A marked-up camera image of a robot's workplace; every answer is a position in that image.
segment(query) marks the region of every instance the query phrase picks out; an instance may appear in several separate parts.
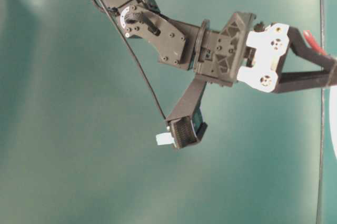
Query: black plastic part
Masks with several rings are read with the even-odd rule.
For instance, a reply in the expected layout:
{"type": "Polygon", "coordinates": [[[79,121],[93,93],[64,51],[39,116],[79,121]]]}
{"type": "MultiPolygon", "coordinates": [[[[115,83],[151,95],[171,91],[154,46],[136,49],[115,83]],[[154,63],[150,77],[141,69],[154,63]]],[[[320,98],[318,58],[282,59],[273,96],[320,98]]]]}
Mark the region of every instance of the black plastic part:
{"type": "Polygon", "coordinates": [[[205,87],[205,81],[194,79],[166,119],[178,149],[199,143],[206,131],[200,112],[205,87]]]}
{"type": "Polygon", "coordinates": [[[280,79],[274,93],[285,93],[337,85],[336,59],[329,55],[319,54],[315,50],[307,47],[297,28],[290,27],[288,37],[290,39],[290,48],[295,55],[323,67],[323,71],[282,73],[283,62],[285,60],[284,56],[283,62],[277,69],[280,79]]]}

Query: black cable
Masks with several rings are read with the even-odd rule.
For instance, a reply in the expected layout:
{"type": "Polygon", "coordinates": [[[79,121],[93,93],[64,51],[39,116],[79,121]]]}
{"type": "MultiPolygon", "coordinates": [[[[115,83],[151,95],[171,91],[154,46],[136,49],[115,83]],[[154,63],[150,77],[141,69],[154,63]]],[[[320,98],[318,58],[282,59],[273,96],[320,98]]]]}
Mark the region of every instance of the black cable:
{"type": "MultiPolygon", "coordinates": [[[[103,9],[102,7],[99,6],[99,4],[97,3],[96,0],[90,0],[90,1],[93,3],[93,5],[94,5],[100,12],[105,13],[104,9],[103,9]]],[[[115,11],[114,11],[113,9],[107,8],[107,11],[108,11],[109,13],[115,13],[115,11]]]]}
{"type": "Polygon", "coordinates": [[[163,110],[162,110],[162,108],[161,108],[161,106],[160,106],[160,104],[159,104],[158,98],[157,98],[156,94],[154,93],[154,90],[153,90],[153,88],[152,88],[150,82],[148,81],[148,79],[147,79],[147,77],[146,77],[146,75],[145,75],[145,72],[144,72],[144,70],[143,70],[143,68],[142,68],[142,66],[141,66],[141,64],[140,64],[140,62],[139,62],[137,56],[136,56],[135,53],[133,52],[133,50],[132,50],[132,48],[130,47],[128,41],[127,41],[126,38],[124,37],[122,31],[119,29],[119,27],[118,27],[118,25],[116,24],[116,22],[114,21],[114,19],[111,17],[111,15],[110,15],[110,13],[109,13],[109,10],[108,10],[108,8],[106,7],[106,5],[104,4],[103,0],[98,0],[98,1],[99,1],[99,3],[101,4],[102,7],[100,7],[100,6],[97,4],[96,0],[94,0],[94,4],[97,5],[98,9],[102,9],[102,10],[104,11],[104,13],[107,15],[107,17],[108,17],[109,20],[111,21],[111,23],[112,23],[112,24],[115,26],[115,28],[117,29],[117,31],[118,31],[118,33],[120,34],[122,40],[124,41],[125,45],[127,46],[127,48],[128,48],[128,50],[129,50],[129,52],[130,52],[132,58],[133,58],[134,61],[136,62],[136,65],[137,65],[137,67],[138,67],[138,69],[139,69],[139,71],[140,71],[140,73],[141,73],[141,75],[142,75],[142,77],[143,77],[143,79],[144,79],[144,81],[145,81],[145,83],[146,83],[148,89],[150,90],[150,92],[151,92],[151,94],[152,94],[152,97],[153,97],[153,99],[154,99],[154,101],[155,101],[155,104],[156,104],[156,106],[157,106],[157,108],[158,108],[158,110],[159,110],[161,116],[164,118],[164,120],[166,120],[166,116],[165,116],[165,114],[164,114],[164,112],[163,112],[163,110]]]}

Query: wire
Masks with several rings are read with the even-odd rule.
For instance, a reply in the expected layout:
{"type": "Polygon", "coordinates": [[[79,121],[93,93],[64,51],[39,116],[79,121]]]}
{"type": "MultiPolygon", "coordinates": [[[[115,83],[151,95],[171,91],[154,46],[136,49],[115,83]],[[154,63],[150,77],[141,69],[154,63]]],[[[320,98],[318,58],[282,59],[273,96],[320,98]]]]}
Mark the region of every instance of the wire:
{"type": "Polygon", "coordinates": [[[165,114],[164,114],[164,112],[163,112],[163,110],[162,110],[162,108],[161,108],[161,106],[160,106],[160,104],[159,104],[158,98],[157,98],[157,96],[156,96],[156,94],[155,94],[155,92],[154,92],[154,90],[153,90],[153,88],[152,88],[150,82],[148,81],[148,79],[147,79],[147,77],[146,77],[146,74],[145,74],[145,72],[144,72],[144,70],[143,70],[143,68],[142,68],[142,66],[141,66],[141,64],[140,64],[140,62],[139,62],[137,56],[135,55],[135,53],[133,52],[133,50],[132,50],[131,46],[129,45],[128,41],[127,41],[126,38],[124,37],[124,34],[123,34],[122,31],[119,29],[119,27],[118,27],[118,25],[116,24],[116,22],[114,21],[114,19],[111,17],[111,15],[110,15],[110,13],[109,13],[109,10],[108,10],[108,8],[106,7],[106,5],[104,4],[103,0],[98,0],[98,1],[99,1],[100,5],[101,5],[102,7],[100,7],[100,6],[98,5],[98,3],[97,3],[96,0],[93,0],[94,4],[98,7],[98,9],[99,9],[99,10],[100,10],[100,9],[103,10],[103,12],[104,12],[104,13],[107,15],[107,17],[109,18],[110,22],[111,22],[111,23],[114,25],[114,27],[117,29],[117,31],[118,31],[118,33],[120,34],[122,40],[124,41],[125,45],[127,46],[128,51],[130,52],[130,54],[131,54],[133,60],[136,62],[136,65],[137,65],[137,67],[138,67],[138,69],[139,69],[139,71],[140,71],[140,73],[141,73],[141,75],[142,75],[142,77],[143,77],[143,79],[144,79],[144,81],[145,81],[145,83],[146,83],[146,85],[147,85],[147,87],[148,87],[148,89],[149,89],[149,91],[150,91],[150,93],[151,93],[153,99],[154,99],[154,102],[155,102],[155,104],[156,104],[156,106],[157,106],[157,108],[158,108],[158,111],[160,112],[160,114],[161,114],[161,116],[163,117],[163,119],[166,120],[166,116],[165,116],[165,114]]]}
{"type": "Polygon", "coordinates": [[[311,32],[309,30],[303,31],[304,38],[308,42],[308,44],[311,46],[312,49],[314,49],[317,53],[320,53],[324,56],[327,56],[327,52],[317,43],[314,36],[312,36],[311,32]]]}

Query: white bracket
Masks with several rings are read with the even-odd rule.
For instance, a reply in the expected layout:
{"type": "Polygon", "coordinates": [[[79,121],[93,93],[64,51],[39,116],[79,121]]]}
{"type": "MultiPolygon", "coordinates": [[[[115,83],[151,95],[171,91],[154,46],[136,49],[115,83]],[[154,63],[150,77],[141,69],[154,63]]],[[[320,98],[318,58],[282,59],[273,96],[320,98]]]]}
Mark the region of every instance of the white bracket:
{"type": "Polygon", "coordinates": [[[241,66],[237,80],[259,91],[275,90],[279,79],[276,69],[288,49],[288,30],[289,25],[277,23],[268,26],[264,32],[249,32],[246,45],[256,49],[253,66],[241,66]]]}

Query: teal background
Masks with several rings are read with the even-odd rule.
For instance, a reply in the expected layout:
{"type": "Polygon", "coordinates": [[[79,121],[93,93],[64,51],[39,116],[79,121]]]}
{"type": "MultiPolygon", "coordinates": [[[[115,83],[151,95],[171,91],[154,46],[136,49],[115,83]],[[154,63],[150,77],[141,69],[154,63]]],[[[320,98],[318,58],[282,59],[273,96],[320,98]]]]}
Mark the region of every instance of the teal background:
{"type": "MultiPolygon", "coordinates": [[[[336,56],[337,44],[335,41],[335,30],[337,28],[336,0],[325,1],[325,44],[326,50],[336,56]]],[[[323,190],[322,190],[322,222],[335,223],[337,220],[337,153],[334,153],[330,133],[330,91],[326,90],[326,109],[325,109],[325,144],[324,144],[324,169],[323,169],[323,190]]]]}
{"type": "MultiPolygon", "coordinates": [[[[217,30],[240,10],[320,35],[319,0],[156,1],[217,30]]],[[[193,72],[131,44],[168,114],[193,72]]],[[[315,223],[320,90],[209,85],[203,142],[175,151],[156,146],[165,125],[90,0],[0,0],[0,57],[2,223],[315,223]]],[[[316,69],[291,55],[286,68],[316,69]]]]}

